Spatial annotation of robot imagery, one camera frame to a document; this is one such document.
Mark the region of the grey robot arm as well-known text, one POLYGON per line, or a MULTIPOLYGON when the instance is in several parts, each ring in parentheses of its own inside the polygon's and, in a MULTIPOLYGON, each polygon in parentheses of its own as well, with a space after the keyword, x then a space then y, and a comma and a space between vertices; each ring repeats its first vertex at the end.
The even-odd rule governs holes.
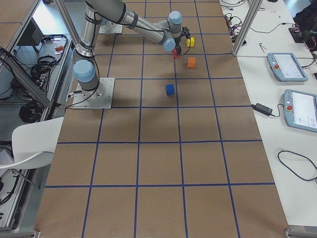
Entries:
POLYGON ((149 22, 120 0, 87 0, 80 41, 74 61, 83 60, 97 72, 93 57, 110 43, 109 73, 117 78, 113 102, 116 107, 172 107, 176 105, 173 56, 181 55, 184 36, 182 16, 172 11, 159 22, 149 22), (168 55, 147 54, 147 43, 162 46, 168 55))

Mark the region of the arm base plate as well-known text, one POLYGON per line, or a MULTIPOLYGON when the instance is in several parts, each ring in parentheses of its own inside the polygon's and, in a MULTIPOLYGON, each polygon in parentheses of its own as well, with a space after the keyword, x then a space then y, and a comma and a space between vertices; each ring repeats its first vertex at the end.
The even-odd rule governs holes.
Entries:
POLYGON ((122 25, 115 24, 111 21, 108 21, 106 19, 102 20, 100 29, 100 34, 121 34, 122 33, 122 25))
POLYGON ((81 91, 75 94, 71 109, 92 110, 92 109, 111 109, 115 78, 100 78, 100 83, 96 91, 82 90, 77 83, 76 90, 81 91))

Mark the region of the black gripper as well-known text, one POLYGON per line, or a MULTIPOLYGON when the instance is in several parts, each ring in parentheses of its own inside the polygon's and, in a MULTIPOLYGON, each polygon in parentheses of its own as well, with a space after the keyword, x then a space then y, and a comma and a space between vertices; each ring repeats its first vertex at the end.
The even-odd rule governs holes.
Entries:
POLYGON ((173 39, 175 41, 175 48, 173 49, 173 55, 181 55, 181 47, 180 47, 181 37, 176 37, 173 39))

